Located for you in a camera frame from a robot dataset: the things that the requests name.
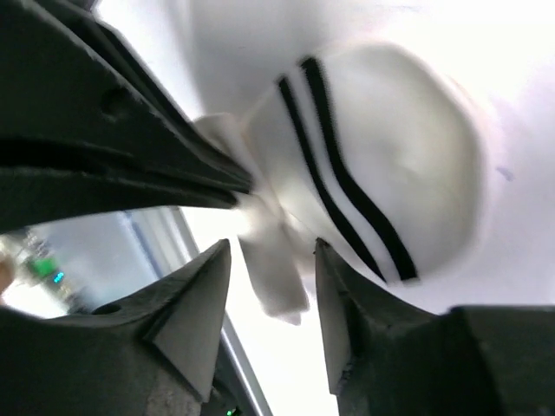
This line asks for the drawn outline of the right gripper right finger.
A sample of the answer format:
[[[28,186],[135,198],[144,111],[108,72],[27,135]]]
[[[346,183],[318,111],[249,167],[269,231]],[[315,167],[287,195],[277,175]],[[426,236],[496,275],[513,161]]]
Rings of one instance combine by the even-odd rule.
[[[329,390],[342,415],[551,415],[554,310],[418,309],[323,240],[317,306]]]

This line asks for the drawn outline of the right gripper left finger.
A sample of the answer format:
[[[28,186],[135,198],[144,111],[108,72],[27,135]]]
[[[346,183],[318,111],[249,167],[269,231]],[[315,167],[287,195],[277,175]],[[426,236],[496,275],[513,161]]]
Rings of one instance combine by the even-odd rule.
[[[89,314],[1,311],[4,415],[197,415],[209,399],[231,248]]]

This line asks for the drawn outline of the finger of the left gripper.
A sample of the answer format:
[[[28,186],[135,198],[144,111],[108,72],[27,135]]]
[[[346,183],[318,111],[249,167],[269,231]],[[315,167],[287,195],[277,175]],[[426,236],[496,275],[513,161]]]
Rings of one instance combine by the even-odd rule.
[[[245,169],[201,136],[115,32],[69,1],[2,2],[1,133],[225,192],[251,189]]]
[[[226,209],[236,203],[230,192],[174,180],[29,167],[1,170],[2,233],[111,211],[166,205]]]

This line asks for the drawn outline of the white sock with black stripes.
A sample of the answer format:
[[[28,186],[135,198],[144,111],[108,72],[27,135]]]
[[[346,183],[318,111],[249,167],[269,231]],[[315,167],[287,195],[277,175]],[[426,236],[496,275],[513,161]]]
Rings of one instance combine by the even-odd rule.
[[[269,316],[297,322],[317,240],[396,295],[423,291],[466,256],[487,159],[454,84],[384,42],[306,55],[242,118],[194,125],[252,177],[234,226]]]

